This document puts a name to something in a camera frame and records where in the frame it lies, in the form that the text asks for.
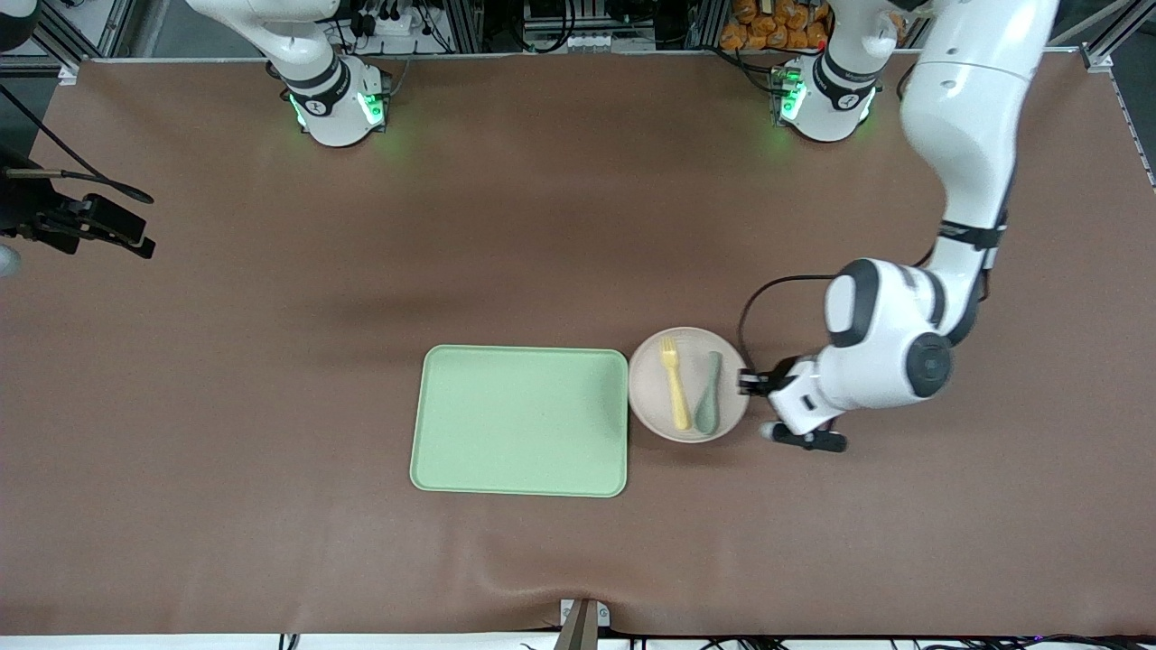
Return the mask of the yellow plastic fork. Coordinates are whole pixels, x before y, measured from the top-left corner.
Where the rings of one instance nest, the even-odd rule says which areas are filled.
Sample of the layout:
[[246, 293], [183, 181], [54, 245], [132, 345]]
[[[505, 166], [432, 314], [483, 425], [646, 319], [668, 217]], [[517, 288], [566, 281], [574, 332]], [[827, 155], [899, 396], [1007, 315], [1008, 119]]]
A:
[[673, 423], [681, 433], [690, 431], [691, 415], [686, 400], [686, 387], [680, 374], [680, 350], [676, 338], [662, 337], [659, 341], [660, 357], [667, 375]]

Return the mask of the cream round plate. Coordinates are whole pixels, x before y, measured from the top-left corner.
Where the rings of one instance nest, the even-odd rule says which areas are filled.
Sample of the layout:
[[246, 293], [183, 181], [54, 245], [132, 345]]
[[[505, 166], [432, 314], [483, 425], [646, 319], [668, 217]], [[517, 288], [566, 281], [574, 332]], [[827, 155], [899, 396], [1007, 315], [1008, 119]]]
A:
[[[681, 433], [673, 423], [667, 375], [660, 357], [659, 341], [662, 337], [676, 338], [681, 357], [680, 374], [691, 415], [690, 431]], [[719, 427], [714, 436], [706, 437], [696, 430], [694, 414], [704, 390], [710, 350], [722, 353], [722, 371], [718, 384]], [[721, 440], [727, 433], [734, 431], [749, 408], [749, 397], [740, 396], [738, 390], [738, 374], [741, 367], [742, 359], [736, 348], [711, 330], [661, 330], [645, 339], [630, 359], [630, 407], [640, 423], [662, 440], [686, 444]]]

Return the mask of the grey-green plastic spoon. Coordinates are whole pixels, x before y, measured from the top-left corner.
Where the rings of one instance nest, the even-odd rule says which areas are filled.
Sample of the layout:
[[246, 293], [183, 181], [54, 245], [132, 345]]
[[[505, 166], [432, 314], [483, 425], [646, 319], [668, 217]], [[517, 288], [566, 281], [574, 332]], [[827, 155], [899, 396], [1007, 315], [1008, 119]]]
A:
[[698, 433], [706, 437], [712, 437], [719, 427], [719, 396], [718, 384], [722, 371], [722, 353], [710, 350], [707, 354], [707, 374], [705, 375], [704, 390], [699, 396], [694, 414], [694, 424]]

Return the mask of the light green rectangular tray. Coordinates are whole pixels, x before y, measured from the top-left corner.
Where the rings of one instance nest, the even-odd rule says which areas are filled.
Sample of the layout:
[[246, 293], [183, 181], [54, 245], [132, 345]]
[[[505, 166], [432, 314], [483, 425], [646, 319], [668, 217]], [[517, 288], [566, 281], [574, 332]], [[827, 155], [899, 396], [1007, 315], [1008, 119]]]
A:
[[628, 379], [614, 349], [433, 346], [410, 481], [424, 492], [617, 497], [628, 483]]

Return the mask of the brown table mat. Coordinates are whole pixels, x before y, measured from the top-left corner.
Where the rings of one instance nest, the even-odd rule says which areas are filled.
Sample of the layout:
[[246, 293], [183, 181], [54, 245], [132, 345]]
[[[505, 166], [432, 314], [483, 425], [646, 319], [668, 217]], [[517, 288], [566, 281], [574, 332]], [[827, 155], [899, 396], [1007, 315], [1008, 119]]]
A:
[[21, 241], [0, 281], [0, 635], [1156, 635], [1156, 192], [1051, 53], [992, 291], [929, 402], [849, 449], [633, 424], [617, 497], [422, 492], [442, 344], [733, 337], [759, 285], [913, 263], [943, 193], [885, 93], [839, 145], [714, 56], [414, 62], [388, 130], [294, 127], [261, 62], [88, 62], [46, 121], [144, 260]]

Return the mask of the white power strip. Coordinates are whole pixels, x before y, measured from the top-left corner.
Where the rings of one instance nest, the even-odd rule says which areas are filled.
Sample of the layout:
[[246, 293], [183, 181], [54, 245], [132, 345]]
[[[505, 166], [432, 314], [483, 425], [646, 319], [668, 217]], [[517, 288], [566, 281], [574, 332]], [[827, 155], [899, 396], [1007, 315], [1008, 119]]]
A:
[[350, 29], [356, 37], [407, 37], [416, 21], [412, 5], [365, 5], [351, 17]]

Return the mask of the orange round items bag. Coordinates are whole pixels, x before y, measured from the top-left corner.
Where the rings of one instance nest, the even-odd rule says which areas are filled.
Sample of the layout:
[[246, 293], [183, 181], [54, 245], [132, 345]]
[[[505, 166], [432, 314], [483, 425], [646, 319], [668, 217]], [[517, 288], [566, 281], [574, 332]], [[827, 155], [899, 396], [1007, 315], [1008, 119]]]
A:
[[833, 30], [827, 0], [731, 0], [718, 40], [726, 51], [820, 51]]

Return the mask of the white connector strip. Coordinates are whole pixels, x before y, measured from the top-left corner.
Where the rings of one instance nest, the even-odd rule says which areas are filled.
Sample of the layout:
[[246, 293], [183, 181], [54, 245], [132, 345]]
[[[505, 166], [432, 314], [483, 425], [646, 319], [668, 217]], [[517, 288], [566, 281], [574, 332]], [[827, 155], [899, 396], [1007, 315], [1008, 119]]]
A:
[[528, 34], [523, 49], [531, 53], [573, 53], [610, 51], [614, 45], [614, 38], [609, 32], [542, 34], [542, 36], [544, 40], [538, 40], [536, 34]]

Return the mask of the aluminium frame profile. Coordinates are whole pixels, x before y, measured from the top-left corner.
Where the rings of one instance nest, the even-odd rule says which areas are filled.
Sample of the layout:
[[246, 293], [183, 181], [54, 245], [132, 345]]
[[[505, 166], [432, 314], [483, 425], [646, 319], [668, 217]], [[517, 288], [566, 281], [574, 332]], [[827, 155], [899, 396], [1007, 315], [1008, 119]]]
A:
[[1085, 71], [1110, 71], [1114, 65], [1112, 53], [1116, 49], [1151, 19], [1156, 19], [1156, 0], [1112, 0], [1102, 12], [1087, 17], [1085, 29], [1101, 24], [1104, 28], [1094, 40], [1080, 45]]
[[136, 14], [150, 0], [40, 0], [40, 25], [34, 40], [61, 69], [59, 86], [76, 83], [87, 60], [121, 56], [132, 40]]

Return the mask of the metal table clamp bracket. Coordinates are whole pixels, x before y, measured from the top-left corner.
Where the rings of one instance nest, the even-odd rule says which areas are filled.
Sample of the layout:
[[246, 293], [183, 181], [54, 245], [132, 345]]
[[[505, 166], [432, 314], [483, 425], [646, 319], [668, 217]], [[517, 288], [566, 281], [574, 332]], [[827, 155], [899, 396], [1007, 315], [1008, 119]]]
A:
[[612, 626], [610, 606], [595, 599], [563, 599], [560, 626], [553, 650], [598, 650], [600, 633]]

